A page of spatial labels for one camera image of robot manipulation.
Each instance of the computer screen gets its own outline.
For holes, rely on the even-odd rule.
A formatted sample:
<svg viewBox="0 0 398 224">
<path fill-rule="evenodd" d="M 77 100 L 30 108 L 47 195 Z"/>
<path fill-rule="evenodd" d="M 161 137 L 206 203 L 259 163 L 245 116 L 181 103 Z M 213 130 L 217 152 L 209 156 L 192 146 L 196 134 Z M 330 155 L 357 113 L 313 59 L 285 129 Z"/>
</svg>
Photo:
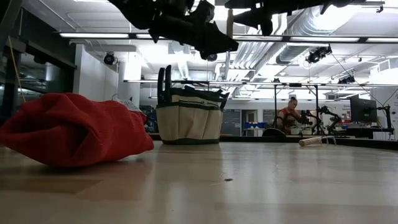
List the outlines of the computer screen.
<svg viewBox="0 0 398 224">
<path fill-rule="evenodd" d="M 351 122 L 377 122 L 377 106 L 374 100 L 350 98 Z"/>
</svg>

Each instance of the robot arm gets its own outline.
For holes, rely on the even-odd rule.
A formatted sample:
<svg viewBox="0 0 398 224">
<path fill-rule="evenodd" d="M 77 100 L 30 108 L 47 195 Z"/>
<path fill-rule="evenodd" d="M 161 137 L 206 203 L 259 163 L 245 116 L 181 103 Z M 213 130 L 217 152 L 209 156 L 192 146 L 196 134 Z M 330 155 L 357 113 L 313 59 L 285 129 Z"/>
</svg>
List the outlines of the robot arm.
<svg viewBox="0 0 398 224">
<path fill-rule="evenodd" d="M 210 55 L 236 51 L 239 44 L 218 30 L 214 17 L 214 5 L 200 1 L 191 12 L 194 0 L 108 0 L 115 5 L 124 17 L 138 29 L 148 29 L 156 43 L 159 37 L 188 44 L 200 52 L 202 59 Z M 261 25 L 262 34 L 272 32 L 271 16 L 297 9 L 323 5 L 344 7 L 365 0 L 230 0 L 225 4 L 229 9 L 251 8 L 250 11 L 234 16 L 234 22 L 257 28 Z"/>
<path fill-rule="evenodd" d="M 335 114 L 335 113 L 332 113 L 332 112 L 328 109 L 327 106 L 322 106 L 320 109 L 318 109 L 318 112 L 320 112 L 321 114 L 324 113 L 324 114 L 332 115 L 332 116 L 334 117 L 333 123 L 332 123 L 332 124 L 329 126 L 329 128 L 328 128 L 328 132 L 329 132 L 329 133 L 332 133 L 333 130 L 334 130 L 334 128 L 335 128 L 335 126 L 336 126 L 336 124 L 339 123 L 339 122 L 341 121 L 340 116 L 338 116 L 338 115 Z"/>
<path fill-rule="evenodd" d="M 160 36 L 181 44 L 194 46 L 202 59 L 236 51 L 238 43 L 218 30 L 214 18 L 215 7 L 200 1 L 190 12 L 193 0 L 109 0 L 138 29 L 148 29 L 156 43 Z"/>
</svg>

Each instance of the table surface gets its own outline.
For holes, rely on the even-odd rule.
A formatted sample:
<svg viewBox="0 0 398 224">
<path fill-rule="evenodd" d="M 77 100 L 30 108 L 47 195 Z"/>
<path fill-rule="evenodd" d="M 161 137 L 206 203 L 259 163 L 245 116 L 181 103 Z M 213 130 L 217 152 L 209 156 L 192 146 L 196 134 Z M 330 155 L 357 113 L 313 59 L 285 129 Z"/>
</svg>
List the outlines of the table surface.
<svg viewBox="0 0 398 224">
<path fill-rule="evenodd" d="M 373 132 L 385 132 L 385 131 L 393 131 L 394 128 L 347 128 L 347 131 L 373 131 Z"/>
<path fill-rule="evenodd" d="M 360 147 L 155 142 L 75 170 L 0 149 L 2 224 L 391 224 L 397 189 L 398 154 Z"/>
</svg>

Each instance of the doorway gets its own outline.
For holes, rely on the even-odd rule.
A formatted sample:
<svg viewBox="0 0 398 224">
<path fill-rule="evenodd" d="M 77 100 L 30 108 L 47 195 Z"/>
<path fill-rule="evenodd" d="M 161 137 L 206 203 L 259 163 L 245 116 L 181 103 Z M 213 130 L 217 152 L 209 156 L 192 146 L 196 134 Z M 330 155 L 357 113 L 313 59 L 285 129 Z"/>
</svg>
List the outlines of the doorway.
<svg viewBox="0 0 398 224">
<path fill-rule="evenodd" d="M 257 122 L 257 110 L 242 110 L 242 136 L 256 136 L 255 131 L 251 130 L 248 122 Z"/>
</svg>

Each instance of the ceiling light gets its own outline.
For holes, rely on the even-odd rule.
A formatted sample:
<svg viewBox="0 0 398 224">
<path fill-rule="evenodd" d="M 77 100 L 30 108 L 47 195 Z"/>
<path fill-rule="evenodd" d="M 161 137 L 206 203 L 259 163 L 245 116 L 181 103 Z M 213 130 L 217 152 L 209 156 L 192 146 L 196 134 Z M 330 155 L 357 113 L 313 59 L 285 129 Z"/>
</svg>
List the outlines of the ceiling light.
<svg viewBox="0 0 398 224">
<path fill-rule="evenodd" d="M 124 80 L 129 83 L 157 83 L 157 80 Z"/>
<path fill-rule="evenodd" d="M 358 37 L 292 37 L 291 41 L 304 42 L 357 42 Z"/>
<path fill-rule="evenodd" d="M 136 37 L 138 39 L 151 39 L 152 37 L 150 36 L 150 34 L 136 34 Z"/>
<path fill-rule="evenodd" d="M 382 38 L 382 37 L 371 37 L 366 40 L 367 42 L 398 42 L 398 38 Z"/>
<path fill-rule="evenodd" d="M 233 39 L 236 40 L 250 40 L 250 41 L 257 41 L 257 40 L 263 40 L 263 41 L 281 41 L 282 37 L 274 37 L 274 36 L 266 36 L 263 37 L 261 35 L 233 35 Z"/>
<path fill-rule="evenodd" d="M 293 47 L 329 47 L 329 44 L 317 44 L 317 43 L 287 43 L 287 45 Z"/>
<path fill-rule="evenodd" d="M 111 34 L 111 33 L 60 33 L 65 38 L 87 38 L 87 39 L 128 39 L 129 34 Z"/>
</svg>

